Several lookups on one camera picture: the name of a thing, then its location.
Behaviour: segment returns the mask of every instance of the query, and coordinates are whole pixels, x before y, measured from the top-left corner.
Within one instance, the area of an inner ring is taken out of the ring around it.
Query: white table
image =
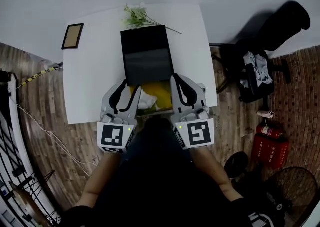
[[[200,7],[190,4],[149,4],[147,14],[167,29],[174,71],[206,87],[206,102],[217,106],[217,91],[207,32]],[[63,85],[69,124],[100,120],[102,98],[126,78],[120,31],[124,8],[91,14],[68,25],[84,23],[78,49],[63,51]],[[128,105],[122,94],[119,109]]]

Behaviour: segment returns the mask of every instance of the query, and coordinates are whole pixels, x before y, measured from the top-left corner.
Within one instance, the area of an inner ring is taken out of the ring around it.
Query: chair backrest
[[[308,30],[311,20],[308,12],[295,1],[288,1],[262,26],[256,37],[259,48],[277,50],[301,30]]]

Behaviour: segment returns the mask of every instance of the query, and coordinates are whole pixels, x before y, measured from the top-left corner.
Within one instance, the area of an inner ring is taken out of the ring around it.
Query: person
[[[126,154],[105,153],[60,226],[245,227],[253,213],[207,147],[182,150],[170,122],[151,118]]]

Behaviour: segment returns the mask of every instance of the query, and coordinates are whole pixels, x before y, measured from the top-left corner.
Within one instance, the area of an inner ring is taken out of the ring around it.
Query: fire extinguisher
[[[273,139],[279,139],[283,136],[284,130],[281,127],[270,127],[260,124],[256,127],[256,133],[262,134]]]

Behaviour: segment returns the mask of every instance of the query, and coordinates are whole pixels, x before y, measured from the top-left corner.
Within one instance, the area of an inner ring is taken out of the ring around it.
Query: white cloth
[[[260,56],[259,54],[254,55],[253,53],[248,52],[243,57],[243,60],[245,65],[253,65],[258,87],[260,87],[262,83],[271,84],[273,82],[268,72],[267,60],[264,57]],[[249,88],[247,79],[241,79],[240,82],[245,88]]]
[[[143,89],[141,90],[140,100],[138,104],[139,110],[146,110],[152,108],[158,98],[156,96],[152,96],[147,94]]]

